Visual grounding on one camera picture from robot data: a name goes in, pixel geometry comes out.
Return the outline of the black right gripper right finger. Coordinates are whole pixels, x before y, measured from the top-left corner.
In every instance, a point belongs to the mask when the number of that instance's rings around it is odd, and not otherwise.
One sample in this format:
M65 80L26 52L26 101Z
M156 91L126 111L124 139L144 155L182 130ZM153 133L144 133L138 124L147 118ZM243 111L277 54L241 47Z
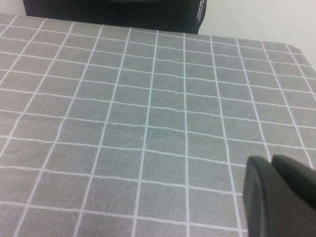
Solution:
M316 172L300 162L285 155L273 155L272 166L291 189L316 188Z

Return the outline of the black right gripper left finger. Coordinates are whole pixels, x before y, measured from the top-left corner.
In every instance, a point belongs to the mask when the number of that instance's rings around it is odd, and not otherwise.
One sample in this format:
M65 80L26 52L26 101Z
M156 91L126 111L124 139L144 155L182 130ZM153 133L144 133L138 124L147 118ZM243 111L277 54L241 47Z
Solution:
M316 235L316 189L291 189L272 161L248 158L242 198L250 237Z

